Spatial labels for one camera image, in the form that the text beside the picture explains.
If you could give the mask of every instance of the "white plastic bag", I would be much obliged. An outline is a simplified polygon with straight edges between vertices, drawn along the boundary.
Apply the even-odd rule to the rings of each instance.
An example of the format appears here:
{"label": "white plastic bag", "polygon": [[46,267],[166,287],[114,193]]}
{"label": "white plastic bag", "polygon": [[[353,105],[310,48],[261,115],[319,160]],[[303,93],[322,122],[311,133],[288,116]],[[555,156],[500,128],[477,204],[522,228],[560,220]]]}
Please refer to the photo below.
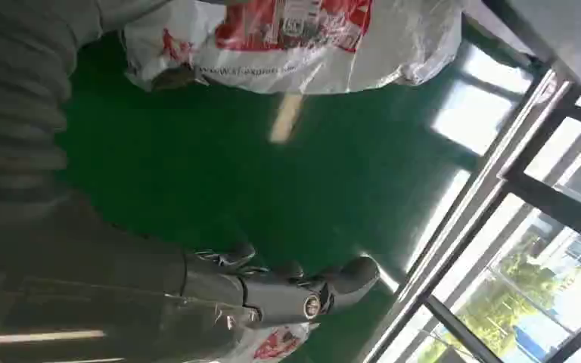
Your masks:
{"label": "white plastic bag", "polygon": [[246,329],[239,346],[218,363],[277,363],[295,352],[315,327],[309,323]]}
{"label": "white plastic bag", "polygon": [[461,41],[458,0],[175,0],[129,24],[131,79],[164,70],[259,93],[331,94],[435,76]]}

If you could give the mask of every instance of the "tree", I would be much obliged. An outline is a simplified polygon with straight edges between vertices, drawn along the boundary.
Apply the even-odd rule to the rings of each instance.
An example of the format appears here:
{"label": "tree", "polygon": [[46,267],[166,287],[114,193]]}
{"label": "tree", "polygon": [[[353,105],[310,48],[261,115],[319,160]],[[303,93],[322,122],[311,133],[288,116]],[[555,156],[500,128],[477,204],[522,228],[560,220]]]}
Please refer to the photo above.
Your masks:
{"label": "tree", "polygon": [[[495,274],[476,289],[456,314],[497,355],[504,355],[515,346],[514,326],[520,318],[537,311],[498,275],[506,277],[544,309],[551,309],[558,290],[573,282],[574,276],[558,277],[550,269],[528,261],[527,250],[537,242],[537,238],[525,235],[517,248],[500,261]],[[456,349],[466,350],[448,332],[439,338]],[[434,363],[446,349],[445,343],[436,340],[420,355],[418,363]]]}

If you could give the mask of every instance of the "black frame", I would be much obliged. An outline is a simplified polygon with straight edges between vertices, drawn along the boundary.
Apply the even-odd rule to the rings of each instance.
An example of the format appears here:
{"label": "black frame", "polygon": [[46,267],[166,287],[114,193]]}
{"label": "black frame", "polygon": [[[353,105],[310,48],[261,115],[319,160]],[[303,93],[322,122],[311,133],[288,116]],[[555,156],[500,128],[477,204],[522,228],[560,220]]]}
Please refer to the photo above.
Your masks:
{"label": "black frame", "polygon": [[[541,39],[539,39],[535,33],[533,33],[531,27],[528,26],[528,24],[521,23],[522,20],[514,16],[513,11],[507,8],[505,2],[499,0],[485,0],[485,4],[487,4],[496,15],[500,16],[501,19],[508,24],[523,41],[532,46],[532,49],[536,51],[538,55],[541,57],[543,56],[545,61],[549,62],[551,59],[554,59],[552,54],[548,53],[546,45],[542,43]],[[532,85],[530,90],[527,92],[527,95],[525,95],[524,101],[528,101],[530,94],[534,91],[535,87]],[[458,320],[457,317],[455,317],[455,315],[449,311],[444,304],[433,296],[433,290],[436,288],[438,283],[441,282],[447,271],[450,270],[453,264],[455,264],[477,233],[482,229],[509,194],[515,194],[517,197],[524,200],[527,205],[540,209],[563,225],[581,233],[581,203],[524,173],[524,170],[529,166],[533,158],[538,154],[565,118],[571,117],[581,122],[581,107],[576,106],[576,102],[580,96],[581,86],[572,82],[570,88],[562,95],[561,99],[555,105],[555,108],[551,110],[550,114],[536,130],[533,137],[525,145],[518,157],[513,161],[508,171],[502,176],[503,182],[499,186],[500,188],[495,191],[496,195],[491,199],[489,205],[477,218],[467,234],[459,241],[455,249],[450,253],[446,261],[444,261],[442,267],[426,284],[426,287],[415,297],[415,302],[411,304],[402,318],[397,322],[396,326],[383,339],[379,348],[375,350],[375,353],[370,357],[370,359],[367,359],[368,363],[376,363],[379,360],[381,355],[388,349],[390,344],[408,324],[411,317],[415,315],[422,306],[426,306],[433,316],[442,323],[447,330],[452,332],[455,338],[457,338],[476,358],[484,363],[502,363],[500,358],[498,358],[482,342],[482,340],[477,338],[461,321]],[[451,212],[447,213],[440,226],[438,226],[433,233],[431,240],[416,260],[416,263],[409,270],[409,273],[407,274],[409,279],[424,259],[424,255],[430,249],[432,241],[437,238],[442,226],[448,222],[450,214]],[[581,329],[578,330],[570,339],[563,342],[560,348],[547,358],[546,362],[563,362],[571,357],[571,355],[580,347]]]}

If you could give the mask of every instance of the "red logo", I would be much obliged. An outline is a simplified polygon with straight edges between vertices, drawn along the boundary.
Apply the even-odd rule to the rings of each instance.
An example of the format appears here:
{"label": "red logo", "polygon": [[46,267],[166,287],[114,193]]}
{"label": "red logo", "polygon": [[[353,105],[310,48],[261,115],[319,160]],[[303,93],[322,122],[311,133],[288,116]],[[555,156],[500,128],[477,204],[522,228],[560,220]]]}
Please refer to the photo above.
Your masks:
{"label": "red logo", "polygon": [[354,53],[371,23],[372,0],[252,0],[231,5],[217,48],[265,51],[336,46]]}
{"label": "red logo", "polygon": [[291,354],[300,344],[300,338],[295,337],[290,331],[276,330],[255,351],[255,359],[283,358]]}
{"label": "red logo", "polygon": [[163,43],[161,54],[168,54],[174,61],[187,61],[189,54],[192,52],[193,44],[175,39],[174,36],[170,35],[168,28],[163,28],[161,42]]}

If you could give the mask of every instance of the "gray cloth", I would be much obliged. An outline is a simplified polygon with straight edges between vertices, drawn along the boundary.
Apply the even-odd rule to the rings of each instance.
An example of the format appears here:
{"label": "gray cloth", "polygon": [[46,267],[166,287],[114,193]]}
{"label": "gray cloth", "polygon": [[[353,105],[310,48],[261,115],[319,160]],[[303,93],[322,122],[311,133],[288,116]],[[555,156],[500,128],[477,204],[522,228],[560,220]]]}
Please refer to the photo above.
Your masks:
{"label": "gray cloth", "polygon": [[68,198],[54,134],[80,46],[167,0],[0,0],[0,225],[48,215]]}

